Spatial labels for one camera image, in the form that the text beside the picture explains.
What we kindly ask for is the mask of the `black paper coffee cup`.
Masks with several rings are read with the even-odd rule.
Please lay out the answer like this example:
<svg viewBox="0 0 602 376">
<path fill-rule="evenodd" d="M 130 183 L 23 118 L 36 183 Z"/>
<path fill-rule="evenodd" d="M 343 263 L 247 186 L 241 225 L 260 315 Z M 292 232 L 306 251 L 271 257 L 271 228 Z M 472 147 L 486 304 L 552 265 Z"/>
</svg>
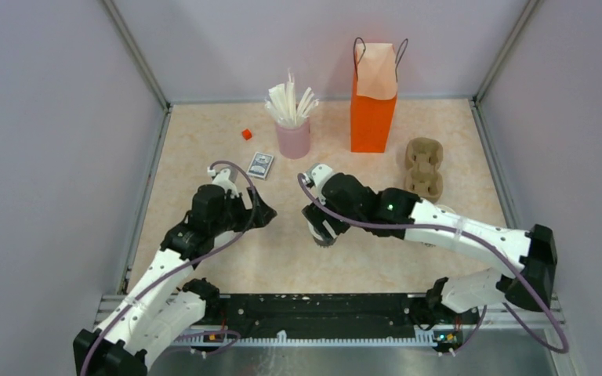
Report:
<svg viewBox="0 0 602 376">
<path fill-rule="evenodd" d="M 321 248 L 329 248 L 333 246 L 336 242 L 335 237 L 323 237 L 322 235 L 313 234 L 312 235 L 315 244 Z"/>
</svg>

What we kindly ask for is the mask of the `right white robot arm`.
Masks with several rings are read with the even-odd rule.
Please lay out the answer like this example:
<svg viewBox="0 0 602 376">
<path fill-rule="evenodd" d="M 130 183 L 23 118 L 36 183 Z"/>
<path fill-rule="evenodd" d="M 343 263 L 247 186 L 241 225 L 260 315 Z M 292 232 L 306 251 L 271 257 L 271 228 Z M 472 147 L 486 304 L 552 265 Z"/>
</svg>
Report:
<svg viewBox="0 0 602 376">
<path fill-rule="evenodd" d="M 329 247 L 357 227 L 377 237 L 432 244 L 476 259 L 488 268 L 464 277 L 443 277 L 426 293 L 430 316 L 448 323 L 475 306 L 510 303 L 532 312 L 550 308 L 557 268 L 553 231 L 488 225 L 453 214 L 398 188 L 375 192 L 344 173 L 299 173 L 310 199 L 303 210 L 316 243 Z"/>
</svg>

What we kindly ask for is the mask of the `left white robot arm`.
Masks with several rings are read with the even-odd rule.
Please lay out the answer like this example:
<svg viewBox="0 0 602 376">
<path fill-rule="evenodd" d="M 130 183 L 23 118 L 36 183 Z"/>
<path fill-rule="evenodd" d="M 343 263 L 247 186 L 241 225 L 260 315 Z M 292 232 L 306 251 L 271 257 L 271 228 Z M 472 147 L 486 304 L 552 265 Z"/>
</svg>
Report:
<svg viewBox="0 0 602 376">
<path fill-rule="evenodd" d="M 220 303 L 203 291 L 183 291 L 177 298 L 171 295 L 200 262 L 276 216 L 253 185 L 246 191 L 250 208 L 232 183 L 213 182 L 198 188 L 190 210 L 167 232 L 135 287 L 107 319 L 75 337 L 77 374 L 146 375 L 191 324 L 217 319 Z"/>
</svg>

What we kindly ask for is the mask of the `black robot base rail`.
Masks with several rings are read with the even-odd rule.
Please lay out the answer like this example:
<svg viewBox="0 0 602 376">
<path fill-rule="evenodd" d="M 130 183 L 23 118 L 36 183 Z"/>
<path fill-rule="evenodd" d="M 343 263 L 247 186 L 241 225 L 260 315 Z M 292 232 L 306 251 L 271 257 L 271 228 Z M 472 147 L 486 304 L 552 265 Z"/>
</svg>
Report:
<svg viewBox="0 0 602 376">
<path fill-rule="evenodd" d="M 231 294 L 212 301 L 189 331 L 204 331 L 193 341 L 199 346 L 219 344 L 221 330 L 239 333 L 239 345 L 435 346 L 478 320 L 477 308 L 429 309 L 412 293 Z"/>
</svg>

